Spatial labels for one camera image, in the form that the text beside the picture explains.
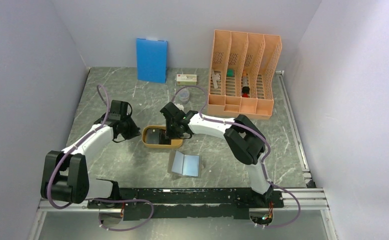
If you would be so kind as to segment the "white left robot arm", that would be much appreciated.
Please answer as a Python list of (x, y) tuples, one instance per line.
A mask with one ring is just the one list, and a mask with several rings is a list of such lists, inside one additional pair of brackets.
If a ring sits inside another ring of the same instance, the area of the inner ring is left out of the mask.
[(140, 128), (132, 119), (130, 103), (112, 100), (108, 113), (94, 122), (89, 132), (63, 150), (51, 150), (45, 156), (40, 195), (42, 198), (66, 204), (80, 204), (88, 199), (100, 199), (108, 208), (121, 201), (116, 181), (91, 178), (88, 162), (118, 136), (130, 140), (140, 136)]

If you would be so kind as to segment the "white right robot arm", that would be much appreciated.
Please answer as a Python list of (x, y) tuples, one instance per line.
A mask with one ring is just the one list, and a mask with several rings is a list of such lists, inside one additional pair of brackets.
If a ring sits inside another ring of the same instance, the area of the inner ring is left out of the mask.
[(274, 190), (265, 167), (265, 159), (271, 146), (261, 131), (243, 114), (233, 118), (212, 117), (200, 111), (184, 112), (173, 102), (167, 103), (160, 113), (165, 118), (165, 134), (168, 139), (184, 139), (185, 135), (208, 135), (223, 139), (233, 156), (246, 165), (250, 188), (254, 191), (252, 201), (265, 207), (272, 199)]

